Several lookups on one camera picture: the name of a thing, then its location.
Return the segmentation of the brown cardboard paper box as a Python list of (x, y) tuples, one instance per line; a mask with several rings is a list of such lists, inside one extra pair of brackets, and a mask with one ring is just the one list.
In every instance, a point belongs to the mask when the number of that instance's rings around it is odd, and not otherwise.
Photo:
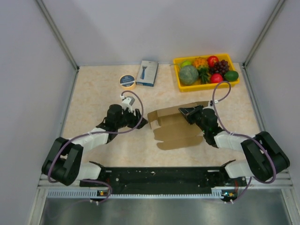
[(148, 113), (148, 122), (160, 150), (174, 150), (201, 144), (203, 132), (196, 124), (189, 124), (179, 111), (180, 108), (199, 105), (207, 106), (208, 101), (197, 101)]

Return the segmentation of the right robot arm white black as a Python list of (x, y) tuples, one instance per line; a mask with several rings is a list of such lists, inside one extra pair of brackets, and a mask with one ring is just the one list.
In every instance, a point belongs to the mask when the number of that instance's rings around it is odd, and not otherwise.
[(290, 160), (270, 133), (262, 131), (253, 137), (228, 133), (218, 125), (212, 107), (202, 105), (179, 108), (185, 120), (196, 124), (202, 131), (206, 143), (215, 148), (243, 152), (246, 159), (225, 165), (219, 173), (223, 185), (231, 185), (238, 177), (255, 177), (261, 182), (271, 179), (290, 166)]

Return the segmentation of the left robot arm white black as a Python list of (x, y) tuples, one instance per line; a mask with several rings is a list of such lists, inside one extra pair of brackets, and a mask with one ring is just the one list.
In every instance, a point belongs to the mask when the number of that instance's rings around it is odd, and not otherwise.
[(101, 186), (106, 182), (102, 166), (92, 161), (83, 163), (83, 155), (108, 144), (117, 135), (141, 129), (147, 123), (143, 111), (111, 105), (103, 121), (91, 131), (71, 139), (55, 139), (42, 166), (42, 174), (47, 176), (50, 183), (59, 182), (69, 186), (76, 180), (91, 180), (96, 186)]

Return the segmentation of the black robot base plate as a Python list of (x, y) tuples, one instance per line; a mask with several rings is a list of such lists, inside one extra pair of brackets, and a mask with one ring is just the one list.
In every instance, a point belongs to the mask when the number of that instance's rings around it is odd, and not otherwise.
[(215, 187), (246, 186), (242, 177), (229, 178), (224, 166), (102, 167), (98, 181), (116, 195), (210, 194)]

